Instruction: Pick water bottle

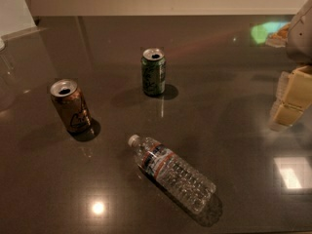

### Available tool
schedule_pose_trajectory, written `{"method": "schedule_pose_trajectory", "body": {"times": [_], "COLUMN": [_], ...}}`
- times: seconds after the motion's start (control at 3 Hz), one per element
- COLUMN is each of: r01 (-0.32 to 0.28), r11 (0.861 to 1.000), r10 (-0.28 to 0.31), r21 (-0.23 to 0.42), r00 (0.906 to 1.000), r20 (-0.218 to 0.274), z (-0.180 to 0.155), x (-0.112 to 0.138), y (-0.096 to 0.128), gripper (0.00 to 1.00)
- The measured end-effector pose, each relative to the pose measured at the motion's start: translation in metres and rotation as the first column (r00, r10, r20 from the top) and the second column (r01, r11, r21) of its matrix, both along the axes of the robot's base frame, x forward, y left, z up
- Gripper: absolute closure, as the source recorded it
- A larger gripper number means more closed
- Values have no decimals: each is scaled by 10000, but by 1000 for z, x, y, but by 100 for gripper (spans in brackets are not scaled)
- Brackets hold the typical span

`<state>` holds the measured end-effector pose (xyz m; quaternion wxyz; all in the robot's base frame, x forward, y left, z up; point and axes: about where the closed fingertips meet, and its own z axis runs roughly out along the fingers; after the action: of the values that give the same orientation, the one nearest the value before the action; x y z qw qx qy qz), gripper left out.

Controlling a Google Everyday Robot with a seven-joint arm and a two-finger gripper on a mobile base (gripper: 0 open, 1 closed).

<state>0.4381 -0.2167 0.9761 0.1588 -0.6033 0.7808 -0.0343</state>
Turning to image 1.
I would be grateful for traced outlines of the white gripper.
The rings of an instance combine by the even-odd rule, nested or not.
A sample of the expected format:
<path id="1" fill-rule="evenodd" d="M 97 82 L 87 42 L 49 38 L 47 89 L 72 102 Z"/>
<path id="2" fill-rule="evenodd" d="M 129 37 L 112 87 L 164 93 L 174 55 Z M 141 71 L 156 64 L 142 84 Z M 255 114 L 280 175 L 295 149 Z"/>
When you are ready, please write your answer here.
<path id="1" fill-rule="evenodd" d="M 312 0 L 307 0 L 292 18 L 286 51 L 288 57 L 297 63 L 312 63 Z M 300 66 L 292 72 L 283 71 L 270 111 L 269 128 L 281 132 L 291 127 L 311 104 L 312 66 Z"/>

